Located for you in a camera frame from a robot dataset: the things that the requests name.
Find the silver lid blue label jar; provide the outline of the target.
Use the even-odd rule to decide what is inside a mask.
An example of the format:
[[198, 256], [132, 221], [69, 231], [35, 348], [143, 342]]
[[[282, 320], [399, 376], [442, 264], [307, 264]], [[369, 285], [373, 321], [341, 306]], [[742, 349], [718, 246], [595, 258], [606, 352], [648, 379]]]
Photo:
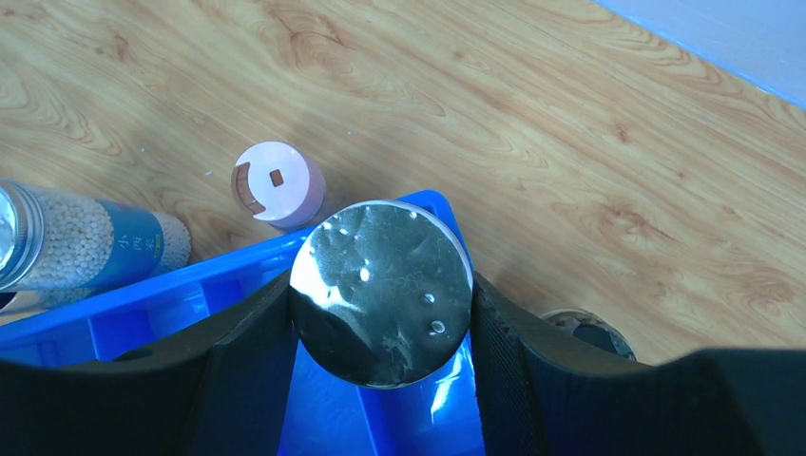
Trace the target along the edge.
[[470, 259], [454, 231], [418, 206], [368, 200], [323, 220], [289, 277], [298, 338], [330, 374], [391, 390], [444, 366], [471, 320]]

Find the silver lid millet jar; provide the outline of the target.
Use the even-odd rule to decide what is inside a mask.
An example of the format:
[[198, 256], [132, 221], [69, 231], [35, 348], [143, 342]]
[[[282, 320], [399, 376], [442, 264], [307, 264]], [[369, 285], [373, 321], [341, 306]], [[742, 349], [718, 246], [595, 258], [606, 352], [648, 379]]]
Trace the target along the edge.
[[190, 251], [174, 216], [1, 180], [1, 290], [45, 309], [181, 269]]

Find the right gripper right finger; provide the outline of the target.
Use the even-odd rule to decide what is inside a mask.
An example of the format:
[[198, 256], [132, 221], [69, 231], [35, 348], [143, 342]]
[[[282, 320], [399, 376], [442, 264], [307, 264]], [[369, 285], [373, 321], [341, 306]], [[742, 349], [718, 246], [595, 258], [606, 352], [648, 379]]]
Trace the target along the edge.
[[470, 345], [489, 455], [801, 455], [805, 354], [708, 349], [648, 366], [474, 279]]

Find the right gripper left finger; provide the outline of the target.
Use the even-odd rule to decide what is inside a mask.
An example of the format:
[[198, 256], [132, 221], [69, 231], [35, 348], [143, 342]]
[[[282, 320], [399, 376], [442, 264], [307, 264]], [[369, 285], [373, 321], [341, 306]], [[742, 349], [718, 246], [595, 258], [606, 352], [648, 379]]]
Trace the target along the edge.
[[5, 455], [274, 455], [295, 364], [281, 274], [110, 362], [1, 365]]

